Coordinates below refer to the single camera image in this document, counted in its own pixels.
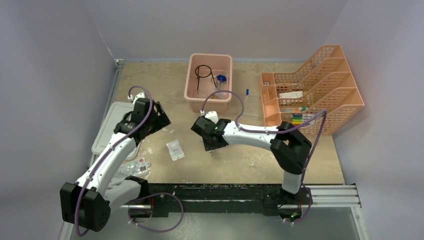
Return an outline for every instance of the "black bracket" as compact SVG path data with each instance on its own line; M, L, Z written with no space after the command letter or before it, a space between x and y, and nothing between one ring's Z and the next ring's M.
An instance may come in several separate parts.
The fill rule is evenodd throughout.
M131 132L142 120L145 118L149 111L150 101L148 98L138 98L134 103L134 109L125 114L124 118L116 125L113 132L128 134ZM139 144L147 136L156 133L162 128L171 124L170 119L165 113L162 105L158 101L153 101L153 108L145 123L138 129L137 132L129 136L134 138L135 144Z
M231 123L229 119L219 119L215 124L212 120L200 116L194 122L191 130L201 136L205 151L220 149L228 145L224 140L224 129Z
M284 131L293 127L293 124L283 121L278 130ZM308 159L311 147L311 141L299 130L294 130L285 134L277 134L271 140L270 149L284 171L299 175L304 171L305 162Z
M80 192L80 186L69 182L65 182L60 189L62 219L65 222L75 223L75 209ZM109 201L94 190L86 189L83 194L78 213L79 226L98 232L105 227L111 215Z

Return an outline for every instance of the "cable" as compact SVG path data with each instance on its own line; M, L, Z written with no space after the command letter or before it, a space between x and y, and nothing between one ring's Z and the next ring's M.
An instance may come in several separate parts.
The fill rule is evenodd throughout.
M178 202L179 207L181 208L181 216L179 217L178 222L173 227L165 229L165 230L157 230L157 229L153 229L153 228L150 228L150 227L147 227L147 226L140 225L140 224L138 224L137 222L135 222L134 220L131 219L130 210L128 210L128 218L129 218L128 223L132 223L136 227L139 227L139 228L142 228L144 230L148 230L148 231L151 231L151 232L154 232L154 233L166 233L166 232L172 231L176 227L178 227L178 225L180 225L180 223L181 223L181 221L183 220L183 217L184 217L183 203L181 203L181 201L178 199L178 197L176 197L176 196L174 196L170 193L167 193L167 192L159 192L159 193L154 193L154 194L151 194L151 195L148 195L148 196L144 196L144 197L135 199L134 201L142 201L142 200L145 200L145 199L148 199L148 198L151 198L151 197L154 197L154 196L158 196L158 195L168 195L168 196L173 197Z
M292 128L290 128L290 129L287 129L287 130L283 130L283 131L264 131L264 130L251 130L251 129L246 129L246 128L243 128L243 127L241 127L240 125L239 125L239 118L243 115L243 113L244 113L244 111L245 111L245 103L243 102L243 100L242 100L242 98L237 94L237 93L235 93L235 92L233 92L233 91L230 91L230 90L218 90L218 91L215 91L215 92L213 92L213 93L211 93L209 96L207 96L207 98L204 100L204 102L203 102L203 105L201 106L201 111L203 112L204 111L204 109L205 109L205 105L206 105L206 102L208 101L208 99L210 98L210 97L212 97L214 94L216 94L216 93L230 93L230 94L232 94L232 95L234 95L234 96L236 96L239 100L240 100L240 103L241 103L241 112L240 112L240 114L235 118L235 120L234 120L234 122L235 122L235 125L240 129L240 130L242 130L242 131L244 131L244 132L247 132L247 133L254 133L254 134L287 134L287 133L290 133L290 132L292 132L292 131L295 131L295 130L298 130L298 129L300 129L300 128L302 128L302 127L304 127L304 126L306 126L306 125L308 125L310 122L312 122L313 120L315 120L315 119L317 119L319 116L321 116L322 115L322 121L321 121L321 125L319 126L319 130L318 130L318 133L316 134L316 138L315 138L315 142L313 143L313 146L312 146L312 148L311 148L311 150L310 150L310 152L309 152L309 155L308 155L308 157L307 157L307 159L306 159L306 161L305 161L305 164L304 164L304 167L303 167L303 169L304 170L306 170L306 168L307 168L307 166L308 166L308 164L309 164L309 162L311 161L311 158L312 158L312 154L314 153L314 151L315 151L315 148L317 147L317 144L318 144L318 140L320 139L320 136L321 136L321 133L323 132L323 129L324 129L324 123L325 123L325 121L326 121L326 118L327 118L327 110L326 109L322 109L322 110L320 110L319 112L317 112L313 117L311 117L310 119L308 119L307 121L305 121L305 122L303 122L302 124L299 124L299 125L297 125L297 126L295 126L295 127L292 127ZM298 223L298 222L300 222L304 217L306 217L306 215L308 215L308 213L309 213L309 210L310 210L310 208L311 208L311 205L312 205L312 203L313 203L313 201L312 201L312 194L311 194L311 190L309 189L309 188L307 188L306 186L305 186L305 184L303 183L304 182L304 178L305 178L305 171L303 171L303 173L302 173L302 177L301 177L301 179L300 179L300 185L302 186L302 187L304 187L304 188L306 188L306 190L308 191L308 193L309 193L309 205L308 205L308 207L307 207L307 209L306 209L306 211L305 211L305 213L304 213L304 215L299 219L299 220L297 220L296 222L292 222L292 223Z
M152 109L153 109L153 100L152 100L152 95L150 94L150 92L146 88L144 88L142 86L136 85L136 86L132 86L128 90L128 96L131 94L131 90L133 90L134 88L143 89L147 93L148 98L149 98L149 103L150 103L150 105L148 107L147 114L143 118L143 120L132 131L130 131L127 135L123 136L121 139L119 139L117 142L115 142L112 145L112 147L110 147L108 150L106 150L106 152L98 160L97 164L93 167L92 171L90 172L90 174L88 175L88 177L85 180L84 184L82 185L81 191L79 192L78 200L76 201L75 216L74 216L74 219L73 219L74 226L75 226L75 232L76 232L76 235L78 237L84 236L89 231L88 229L86 229L83 233L80 232L80 223L79 223L79 219L78 218L79 218L79 211L80 211L80 206L81 206L81 200L83 199L83 195L84 195L85 189L89 185L90 179L93 178L93 176L96 173L97 169L100 167L100 165L106 159L106 157L112 152L112 149L116 148L123 140L125 140L126 138L128 138L129 136L131 136L133 133L135 133L147 121L148 117L150 116L150 113L152 112Z
M304 214L302 214L302 217L301 218L299 218L298 220L296 220L296 221L292 221L292 224L297 224L297 223L299 223L300 221L302 221L307 215L308 215L308 213L309 213L309 210L311 210L311 205L312 205L312 203L314 202L313 200L312 200L312 194L311 194L311 190L309 189L309 187L306 187L305 186L305 184L302 182L301 184L300 184L302 187L304 187L306 190L307 190L307 192L308 192L308 194L309 194L309 204L307 205L307 209L306 209L306 211L305 211L305 213Z
M129 117L132 113L133 113L133 111L129 111L129 112L125 113L125 114L123 115L123 117L122 117L122 120L127 120L127 119L128 119L128 117Z

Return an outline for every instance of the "small blue object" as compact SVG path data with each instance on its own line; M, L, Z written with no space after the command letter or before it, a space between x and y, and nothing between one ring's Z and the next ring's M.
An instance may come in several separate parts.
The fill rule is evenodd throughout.
M220 81L221 83L227 81L227 78L224 75L221 75L221 74L219 74L218 76L216 76L216 79L218 79L218 81Z

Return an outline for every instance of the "gray plastic tray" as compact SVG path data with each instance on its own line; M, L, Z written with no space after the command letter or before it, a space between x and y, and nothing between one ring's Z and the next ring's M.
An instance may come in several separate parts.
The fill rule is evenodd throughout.
M110 105L109 110L107 111L106 117L104 118L103 123L101 124L100 130L95 137L94 143L91 146L91 151L95 155L100 155L106 146L109 143L112 135L114 134L114 129L117 123L122 120L124 114L131 112L133 110L133 104L129 102L116 101ZM137 146L134 151L132 151L127 157L127 160L131 160L136 157L137 152L139 151L141 144Z

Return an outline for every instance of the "scratched surface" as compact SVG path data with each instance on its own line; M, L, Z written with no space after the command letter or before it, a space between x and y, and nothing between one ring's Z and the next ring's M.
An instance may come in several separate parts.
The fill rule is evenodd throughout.
M246 89L259 93L262 72L293 72L298 63L240 63L233 64L233 90L245 95ZM190 130L199 113L190 110L184 99L188 63L186 62L127 62L115 93L115 101L127 102L128 89L142 85L159 101L171 124L147 137L137 157L151 163L147 178L152 183L281 183L283 170L273 154L265 149L229 145L213 155L205 152L201 137ZM234 120L241 110L233 98L225 114L219 118ZM243 116L240 123L262 126L263 120ZM185 157L171 160L166 144L178 139ZM344 183L339 159L332 137L320 138L305 176L306 184Z

